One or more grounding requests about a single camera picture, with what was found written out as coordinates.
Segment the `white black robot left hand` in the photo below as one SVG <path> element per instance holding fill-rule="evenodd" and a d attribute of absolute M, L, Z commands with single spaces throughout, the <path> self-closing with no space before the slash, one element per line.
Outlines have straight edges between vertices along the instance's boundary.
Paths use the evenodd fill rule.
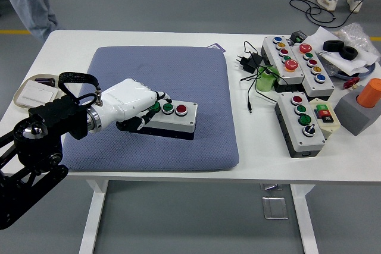
<path fill-rule="evenodd" d="M 138 131 L 148 124 L 157 111 L 157 101 L 172 100 L 165 92 L 156 92 L 133 79 L 125 79 L 103 92 L 88 108 L 88 130 L 99 132 L 117 122 L 124 131 Z"/>

